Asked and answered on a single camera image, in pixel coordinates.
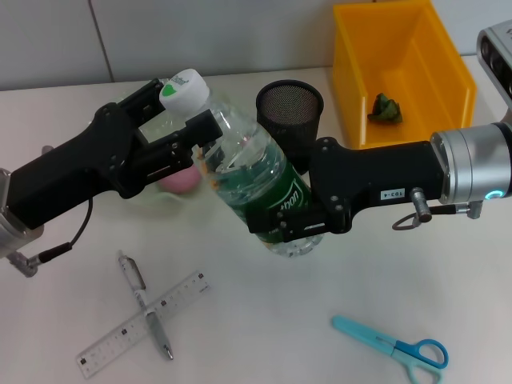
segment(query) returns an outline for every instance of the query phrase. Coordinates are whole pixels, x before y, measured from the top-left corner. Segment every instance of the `yellow container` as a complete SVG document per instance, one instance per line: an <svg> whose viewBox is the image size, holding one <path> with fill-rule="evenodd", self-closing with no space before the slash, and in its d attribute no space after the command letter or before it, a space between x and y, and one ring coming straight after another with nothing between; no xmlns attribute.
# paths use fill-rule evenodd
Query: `yellow container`
<svg viewBox="0 0 512 384"><path fill-rule="evenodd" d="M428 140L471 125L476 85L429 0L334 6L334 88L353 148ZM378 94L403 122L371 122Z"/></svg>

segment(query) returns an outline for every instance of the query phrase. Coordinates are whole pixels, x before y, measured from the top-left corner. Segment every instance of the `camera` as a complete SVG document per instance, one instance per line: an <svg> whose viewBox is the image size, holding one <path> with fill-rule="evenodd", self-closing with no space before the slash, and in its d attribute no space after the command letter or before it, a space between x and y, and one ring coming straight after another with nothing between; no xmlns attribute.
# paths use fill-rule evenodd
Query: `camera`
<svg viewBox="0 0 512 384"><path fill-rule="evenodd" d="M480 32L477 56L509 109L512 109L512 20Z"/></svg>

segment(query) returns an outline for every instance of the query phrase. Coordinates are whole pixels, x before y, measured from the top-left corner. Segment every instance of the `scissors blade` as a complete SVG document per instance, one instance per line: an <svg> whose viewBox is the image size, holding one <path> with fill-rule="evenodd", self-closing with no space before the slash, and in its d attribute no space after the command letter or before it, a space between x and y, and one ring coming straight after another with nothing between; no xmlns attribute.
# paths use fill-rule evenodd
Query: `scissors blade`
<svg viewBox="0 0 512 384"><path fill-rule="evenodd" d="M394 345L397 342L396 338L392 338L387 334L381 334L376 330L372 330L363 324L359 324L358 322L354 322L343 316L334 316L332 323L336 330L339 330L344 334L348 334L356 340L364 342L368 346L371 346L384 354L391 356L393 353Z"/></svg>

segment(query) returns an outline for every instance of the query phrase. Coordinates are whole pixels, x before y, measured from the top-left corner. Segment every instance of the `black mesh pen holder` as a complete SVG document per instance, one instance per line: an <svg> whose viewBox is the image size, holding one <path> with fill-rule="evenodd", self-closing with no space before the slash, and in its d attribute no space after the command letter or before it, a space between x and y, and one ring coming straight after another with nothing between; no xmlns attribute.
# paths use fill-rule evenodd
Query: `black mesh pen holder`
<svg viewBox="0 0 512 384"><path fill-rule="evenodd" d="M297 172L307 172L323 111L320 92L299 80L280 80L259 91L256 108L258 123L279 144Z"/></svg>

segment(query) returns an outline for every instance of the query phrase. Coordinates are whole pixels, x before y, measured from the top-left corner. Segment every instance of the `scissors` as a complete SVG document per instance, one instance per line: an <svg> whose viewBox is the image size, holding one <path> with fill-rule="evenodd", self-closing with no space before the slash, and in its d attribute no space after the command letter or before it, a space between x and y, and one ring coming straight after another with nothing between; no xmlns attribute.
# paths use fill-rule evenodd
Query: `scissors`
<svg viewBox="0 0 512 384"><path fill-rule="evenodd" d="M423 368L424 370L432 373L437 379L436 383L442 383L441 370L446 368L448 365L449 357L446 348L440 342L432 339L426 339L421 340L416 344L407 344L397 340L396 338L392 338L387 334L381 334L376 330L372 330L363 324L359 324L348 318L344 318L343 316L333 317L333 327L336 330L339 330L344 334L348 334L356 340L364 342L368 346L372 346L376 350L391 356L403 364L404 367L407 368L409 379L413 384L419 384L419 381L414 376L415 367ZM420 354L420 348L427 345L436 346L439 348L442 352L444 361L435 362L434 360L426 358Z"/></svg>

